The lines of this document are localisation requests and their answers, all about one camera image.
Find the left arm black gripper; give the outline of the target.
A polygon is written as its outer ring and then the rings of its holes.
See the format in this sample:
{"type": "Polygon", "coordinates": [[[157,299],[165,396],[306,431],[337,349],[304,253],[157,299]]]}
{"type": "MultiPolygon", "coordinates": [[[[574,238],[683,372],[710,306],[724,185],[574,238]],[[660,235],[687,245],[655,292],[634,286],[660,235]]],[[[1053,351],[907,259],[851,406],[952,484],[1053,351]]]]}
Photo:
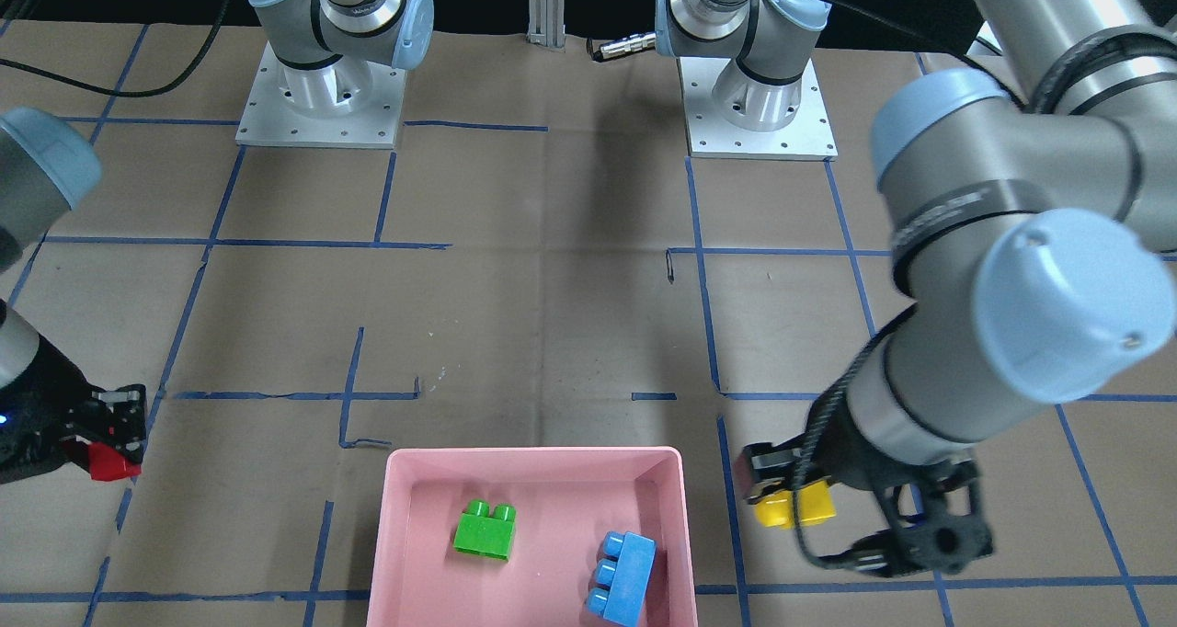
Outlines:
{"type": "Polygon", "coordinates": [[[814,480],[832,480],[875,496],[884,527],[837,554],[817,554],[806,531],[794,540],[807,563],[863,576],[915,576],[939,572],[955,576],[995,552],[985,515],[980,469],[971,456],[933,465],[900,463],[865,443],[852,443],[851,456],[818,459],[817,443],[756,442],[743,448],[743,500],[757,505],[782,491],[798,491],[814,480]]]}

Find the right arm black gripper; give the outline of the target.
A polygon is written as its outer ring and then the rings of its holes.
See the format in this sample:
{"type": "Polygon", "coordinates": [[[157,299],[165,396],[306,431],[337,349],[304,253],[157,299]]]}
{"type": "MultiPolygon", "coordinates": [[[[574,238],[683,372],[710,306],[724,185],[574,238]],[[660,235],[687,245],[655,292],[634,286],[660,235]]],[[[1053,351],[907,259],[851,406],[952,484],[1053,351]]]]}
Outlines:
{"type": "Polygon", "coordinates": [[[51,473],[65,463],[89,469],[85,443],[108,443],[142,463],[147,441],[142,383],[98,391],[45,336],[29,366],[1,392],[1,483],[51,473]]]}

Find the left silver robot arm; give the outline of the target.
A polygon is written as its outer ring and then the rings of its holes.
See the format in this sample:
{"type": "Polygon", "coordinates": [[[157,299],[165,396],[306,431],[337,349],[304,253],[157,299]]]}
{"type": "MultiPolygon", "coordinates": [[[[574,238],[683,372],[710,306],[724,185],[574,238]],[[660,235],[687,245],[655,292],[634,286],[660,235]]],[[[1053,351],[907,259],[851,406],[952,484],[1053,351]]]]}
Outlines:
{"type": "Polygon", "coordinates": [[[809,563],[955,574],[993,551],[972,459],[1173,338],[1173,35],[1138,0],[975,0],[1024,91],[964,59],[872,124],[911,307],[749,443],[749,503],[789,493],[809,563]]]}

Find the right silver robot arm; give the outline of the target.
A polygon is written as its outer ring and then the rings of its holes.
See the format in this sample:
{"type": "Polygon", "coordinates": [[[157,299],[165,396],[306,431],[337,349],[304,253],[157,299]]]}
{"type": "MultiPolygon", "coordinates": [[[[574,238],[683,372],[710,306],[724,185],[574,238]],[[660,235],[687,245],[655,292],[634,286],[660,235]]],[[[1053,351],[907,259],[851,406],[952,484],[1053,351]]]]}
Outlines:
{"type": "MultiPolygon", "coordinates": [[[[415,69],[428,52],[433,0],[248,0],[268,33],[270,61],[257,84],[260,102],[247,104],[239,132],[244,145],[262,146],[262,120],[290,132],[298,146],[320,146],[319,131],[339,131],[343,144],[365,148],[366,134],[348,121],[367,116],[371,133],[394,131],[401,100],[385,87],[415,69]]],[[[199,69],[222,29],[232,0],[220,0],[210,32],[189,64],[168,84],[129,91],[77,81],[29,64],[4,67],[115,99],[164,96],[199,69]]],[[[101,178],[93,140],[36,108],[4,113],[4,269],[97,187],[101,178]]],[[[164,388],[141,383],[105,391],[47,336],[4,304],[4,482],[75,463],[94,481],[131,479],[144,451],[164,388]]]]}

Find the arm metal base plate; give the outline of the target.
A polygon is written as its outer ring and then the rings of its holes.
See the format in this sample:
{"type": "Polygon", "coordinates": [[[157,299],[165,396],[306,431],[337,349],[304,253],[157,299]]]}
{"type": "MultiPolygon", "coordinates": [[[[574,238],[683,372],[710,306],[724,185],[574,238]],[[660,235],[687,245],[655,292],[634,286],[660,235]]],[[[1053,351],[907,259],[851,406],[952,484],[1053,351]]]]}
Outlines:
{"type": "Polygon", "coordinates": [[[393,151],[407,71],[343,56],[318,71],[282,64],[265,46],[237,144],[254,148],[393,151]]]}
{"type": "Polygon", "coordinates": [[[752,81],[732,59],[681,56],[681,108],[689,155],[771,161],[840,156],[812,61],[798,81],[752,81]]]}

